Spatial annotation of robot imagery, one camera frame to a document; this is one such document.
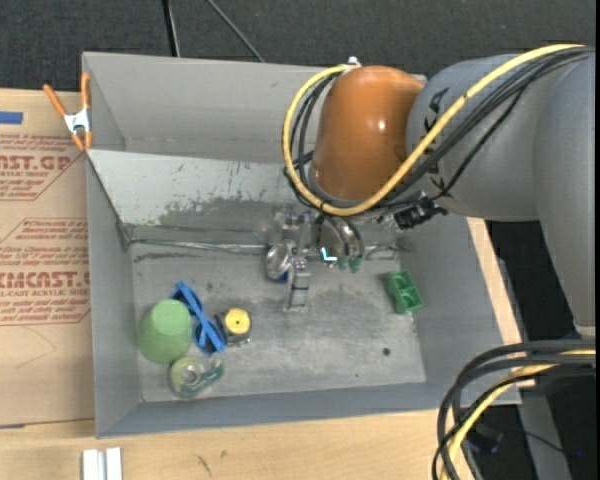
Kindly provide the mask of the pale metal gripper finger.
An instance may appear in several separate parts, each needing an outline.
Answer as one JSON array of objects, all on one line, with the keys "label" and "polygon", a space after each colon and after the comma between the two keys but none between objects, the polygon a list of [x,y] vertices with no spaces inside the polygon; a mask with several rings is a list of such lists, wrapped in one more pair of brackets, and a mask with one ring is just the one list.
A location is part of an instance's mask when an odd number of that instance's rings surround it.
[{"label": "pale metal gripper finger", "polygon": [[293,270],[289,274],[289,295],[285,304],[286,311],[302,310],[309,296],[311,273],[305,270]]}]

